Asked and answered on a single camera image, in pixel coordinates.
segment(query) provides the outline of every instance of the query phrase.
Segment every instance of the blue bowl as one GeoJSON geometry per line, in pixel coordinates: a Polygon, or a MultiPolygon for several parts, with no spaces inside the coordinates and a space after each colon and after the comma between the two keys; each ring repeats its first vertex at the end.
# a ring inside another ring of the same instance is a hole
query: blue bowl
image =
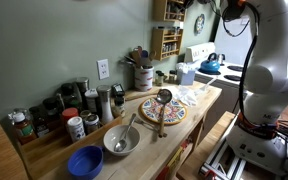
{"type": "Polygon", "coordinates": [[[68,170],[77,180],[94,179],[103,167],[103,148],[86,146],[77,150],[68,160],[68,170]]]}

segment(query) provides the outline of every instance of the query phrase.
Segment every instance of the wooden shelf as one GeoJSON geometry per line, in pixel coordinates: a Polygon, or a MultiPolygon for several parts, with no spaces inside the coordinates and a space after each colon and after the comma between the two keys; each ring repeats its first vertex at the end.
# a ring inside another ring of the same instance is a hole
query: wooden shelf
{"type": "Polygon", "coordinates": [[[153,19],[156,21],[180,21],[184,22],[186,11],[184,12],[174,12],[174,9],[171,9],[173,12],[167,11],[167,4],[184,4],[183,1],[178,0],[154,0],[153,5],[153,19]],[[176,18],[167,18],[167,16],[177,16],[180,19],[176,18]]]}
{"type": "Polygon", "coordinates": [[[171,56],[179,55],[183,30],[180,29],[178,34],[172,33],[173,32],[170,29],[153,29],[151,49],[156,52],[156,60],[162,60],[171,56]],[[176,44],[175,50],[165,51],[165,49],[163,49],[163,45],[172,46],[174,43],[176,44]]]}
{"type": "Polygon", "coordinates": [[[70,135],[64,127],[48,133],[25,145],[19,146],[31,179],[38,179],[50,170],[57,167],[78,149],[91,145],[102,138],[113,126],[122,123],[122,118],[117,117],[112,122],[102,126],[97,131],[88,134],[83,139],[72,143],[70,135]]]}

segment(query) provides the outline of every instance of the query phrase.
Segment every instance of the white cup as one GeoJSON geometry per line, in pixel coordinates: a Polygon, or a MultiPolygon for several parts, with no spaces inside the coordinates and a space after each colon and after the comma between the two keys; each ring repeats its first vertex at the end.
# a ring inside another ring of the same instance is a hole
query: white cup
{"type": "Polygon", "coordinates": [[[153,86],[153,71],[150,69],[135,68],[135,89],[146,92],[152,89],[153,86]]]}

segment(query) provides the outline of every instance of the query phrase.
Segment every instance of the pot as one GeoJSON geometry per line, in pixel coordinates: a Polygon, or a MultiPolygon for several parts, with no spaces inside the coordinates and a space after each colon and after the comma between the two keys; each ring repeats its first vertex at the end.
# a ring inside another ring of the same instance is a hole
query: pot
{"type": "Polygon", "coordinates": [[[204,72],[215,73],[220,69],[220,63],[217,60],[217,54],[212,53],[208,56],[207,60],[201,63],[200,70],[204,72]]]}

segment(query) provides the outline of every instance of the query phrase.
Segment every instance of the ladle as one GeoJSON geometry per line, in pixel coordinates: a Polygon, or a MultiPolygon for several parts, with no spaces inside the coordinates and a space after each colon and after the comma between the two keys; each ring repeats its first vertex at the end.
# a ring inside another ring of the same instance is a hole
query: ladle
{"type": "Polygon", "coordinates": [[[133,113],[132,114],[132,117],[131,117],[131,121],[130,121],[130,124],[128,125],[127,127],[127,130],[125,132],[125,135],[123,137],[123,139],[119,140],[118,143],[115,145],[114,147],[114,151],[115,152],[121,152],[125,149],[126,145],[127,145],[127,142],[126,142],[126,135],[128,134],[128,131],[130,130],[134,120],[135,120],[135,117],[136,117],[136,114],[133,113]]]}
{"type": "Polygon", "coordinates": [[[164,134],[164,110],[165,105],[172,100],[172,93],[168,89],[161,89],[157,93],[156,101],[163,105],[160,113],[160,130],[159,130],[159,137],[163,137],[164,134]]]}

